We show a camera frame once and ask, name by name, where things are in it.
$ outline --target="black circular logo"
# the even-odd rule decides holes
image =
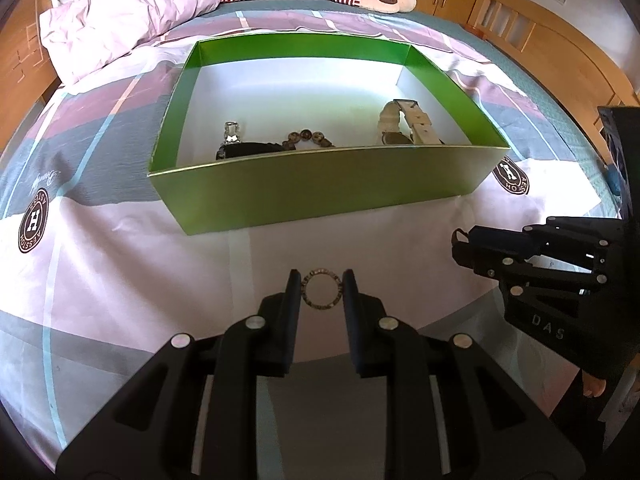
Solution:
[[[47,224],[47,214],[49,213],[49,195],[47,190],[40,188],[25,211],[20,223],[20,234],[18,235],[18,247],[21,253],[28,253],[40,243],[44,234],[44,227]]]
[[[508,156],[498,163],[492,172],[495,179],[509,193],[526,195],[529,193],[529,177]]]

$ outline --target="box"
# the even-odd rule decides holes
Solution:
[[[378,116],[394,98],[417,100],[445,144],[379,145]],[[246,141],[280,143],[309,128],[336,148],[216,161],[227,121]],[[476,104],[414,46],[251,34],[194,46],[148,176],[191,235],[467,194],[507,150]]]

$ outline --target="beige watch strap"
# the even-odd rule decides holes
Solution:
[[[400,112],[404,113],[406,123],[411,128],[414,144],[440,144],[429,116],[420,109],[417,101],[409,99],[394,99],[382,108],[378,121],[380,138],[387,132],[401,133]]]

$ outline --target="bedsheet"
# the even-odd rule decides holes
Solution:
[[[533,101],[466,43],[397,16],[224,8],[58,90],[0,175],[0,399],[33,449],[53,467],[173,334],[223,332],[282,290],[292,268],[353,268],[361,291],[422,333],[471,334],[549,414],[577,369],[504,322],[495,282],[453,262],[450,234],[615,216],[610,193],[596,192]],[[468,196],[184,235],[146,177],[181,65],[198,39],[274,30],[416,45],[503,133],[527,193],[495,171]],[[20,223],[41,188],[46,224],[23,253]],[[303,304],[290,376],[258,382],[260,478],[382,475],[385,383],[353,372],[340,307]]]

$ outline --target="watch face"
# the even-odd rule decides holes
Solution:
[[[383,144],[413,144],[412,140],[400,132],[384,132],[382,134]]]

